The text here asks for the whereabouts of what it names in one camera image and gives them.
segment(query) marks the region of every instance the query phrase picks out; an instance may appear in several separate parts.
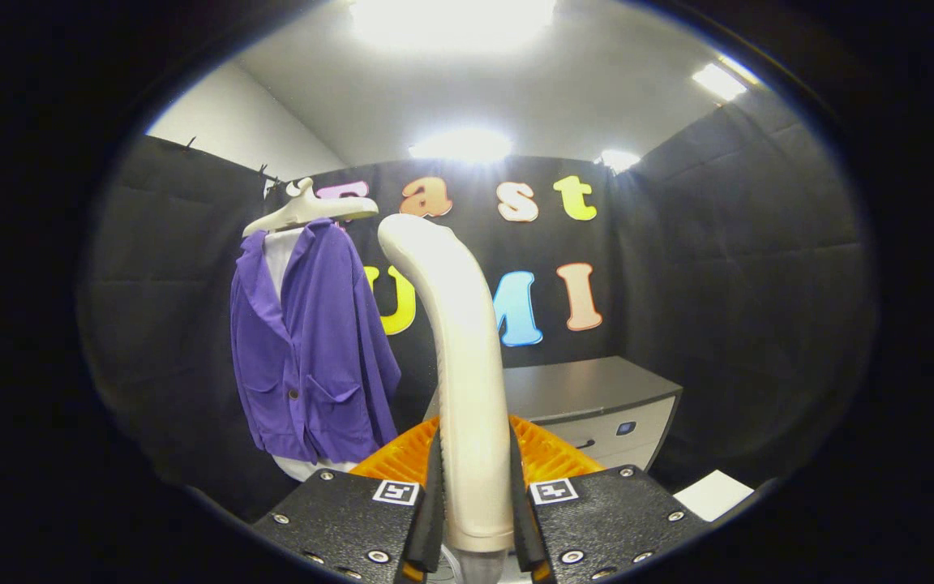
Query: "clothes hanger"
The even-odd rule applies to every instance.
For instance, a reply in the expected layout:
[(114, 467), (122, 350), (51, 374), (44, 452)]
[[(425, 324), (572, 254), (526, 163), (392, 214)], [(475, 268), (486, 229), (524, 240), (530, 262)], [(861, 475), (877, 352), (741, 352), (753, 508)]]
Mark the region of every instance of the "clothes hanger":
[(244, 237), (256, 230), (281, 230), (292, 226), (304, 226), (314, 219), (330, 217), (334, 221), (352, 221), (370, 217), (378, 213), (377, 203), (362, 196), (349, 196), (344, 199), (320, 199), (312, 190), (312, 177), (301, 178), (297, 187), (293, 182), (286, 185), (288, 203), (281, 210), (255, 219), (244, 228)]

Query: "black curtain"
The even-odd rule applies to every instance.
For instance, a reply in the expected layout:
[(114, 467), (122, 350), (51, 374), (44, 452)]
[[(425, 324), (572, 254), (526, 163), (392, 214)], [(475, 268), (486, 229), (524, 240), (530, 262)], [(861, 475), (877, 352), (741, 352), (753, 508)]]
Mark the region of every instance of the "black curtain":
[(877, 307), (854, 192), (793, 111), (756, 88), (698, 119), (630, 173), (644, 194), (615, 214), (637, 260), (623, 355), (684, 387), (652, 468), (672, 487), (792, 472), (866, 372)]
[(119, 162), (94, 209), (78, 282), (96, 389), (159, 476), (197, 487), (245, 521), (295, 482), (255, 447), (229, 348), (229, 285), (264, 178), (149, 136)]

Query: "letter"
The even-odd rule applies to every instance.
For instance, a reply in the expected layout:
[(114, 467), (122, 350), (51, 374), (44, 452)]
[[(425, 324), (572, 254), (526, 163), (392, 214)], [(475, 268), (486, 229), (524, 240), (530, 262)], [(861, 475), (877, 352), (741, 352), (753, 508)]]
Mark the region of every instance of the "letter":
[(531, 200), (535, 193), (523, 182), (501, 182), (496, 187), (496, 196), (501, 200), (496, 209), (507, 221), (535, 221), (538, 206)]
[(568, 306), (572, 309), (568, 317), (568, 330), (595, 329), (604, 321), (593, 306), (593, 290), (589, 288), (589, 275), (593, 266), (589, 264), (564, 264), (557, 268), (557, 276), (568, 288)]
[(535, 317), (531, 310), (531, 282), (535, 276), (530, 271), (505, 273), (496, 287), (492, 306), (496, 310), (496, 328), (507, 323), (503, 343), (507, 347), (534, 345), (542, 340), (542, 332), (535, 328)]
[(418, 217), (440, 217), (452, 209), (452, 201), (445, 192), (445, 181), (438, 177), (423, 177), (405, 185), (405, 200), (399, 212)]
[(597, 208), (587, 206), (583, 195), (592, 195), (593, 188), (585, 182), (579, 182), (579, 178), (572, 174), (570, 177), (561, 178), (553, 182), (553, 190), (560, 191), (561, 200), (564, 202), (564, 211), (568, 217), (576, 221), (589, 221), (597, 216)]
[(335, 185), (316, 190), (315, 196), (320, 199), (340, 199), (343, 195), (367, 196), (370, 194), (370, 185), (366, 181), (348, 182), (347, 185)]
[[(363, 269), (366, 270), (366, 278), (370, 281), (370, 290), (373, 291), (374, 282), (381, 276), (381, 270), (374, 266), (363, 266)], [(384, 326), (385, 335), (390, 337), (413, 324), (413, 319), (416, 318), (416, 289), (394, 266), (388, 267), (388, 276), (396, 278), (396, 311), (388, 316), (381, 315), (381, 324)]]

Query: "orange mesh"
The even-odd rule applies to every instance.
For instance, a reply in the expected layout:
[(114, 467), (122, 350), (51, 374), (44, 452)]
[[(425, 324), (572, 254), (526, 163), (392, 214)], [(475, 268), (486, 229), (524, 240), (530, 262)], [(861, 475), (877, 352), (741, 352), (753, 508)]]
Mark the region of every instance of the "orange mesh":
[(578, 448), (561, 440), (550, 430), (511, 415), (511, 425), (521, 449), (525, 484), (576, 477), (604, 470)]
[[(544, 480), (563, 479), (604, 470), (592, 458), (578, 448), (561, 440), (549, 430), (542, 429), (527, 420), (511, 415), (518, 446), (525, 484)], [(400, 480), (426, 484), (427, 454), (431, 451), (431, 440), (438, 429), (438, 417), (413, 426), (395, 440), (370, 455), (349, 474), (372, 477), (379, 480)]]
[(438, 417), (421, 422), (359, 462), (349, 474), (381, 480), (426, 484), (427, 454), (438, 429)]

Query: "cabinet drawer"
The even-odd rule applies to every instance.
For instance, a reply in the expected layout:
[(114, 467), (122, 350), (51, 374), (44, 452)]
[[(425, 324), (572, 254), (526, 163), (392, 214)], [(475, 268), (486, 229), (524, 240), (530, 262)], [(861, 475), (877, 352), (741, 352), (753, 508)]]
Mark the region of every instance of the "cabinet drawer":
[[(590, 458), (597, 458), (604, 454), (630, 451), (651, 441), (658, 443), (667, 428), (674, 402), (675, 396), (669, 396), (630, 410), (613, 411), (611, 414), (594, 415), (581, 420), (545, 423), (542, 427), (576, 448), (593, 441), (582, 448), (582, 452)], [(617, 436), (616, 432), (624, 424), (635, 424), (635, 427), (625, 435)]]
[(656, 448), (658, 448), (658, 441), (655, 440), (648, 444), (641, 444), (641, 446), (631, 450), (598, 456), (594, 458), (594, 461), (599, 462), (600, 466), (604, 466), (605, 469), (611, 469), (615, 468), (615, 466), (622, 465), (637, 465), (646, 472), (651, 468), (651, 462), (653, 462), (653, 455), (655, 455)]

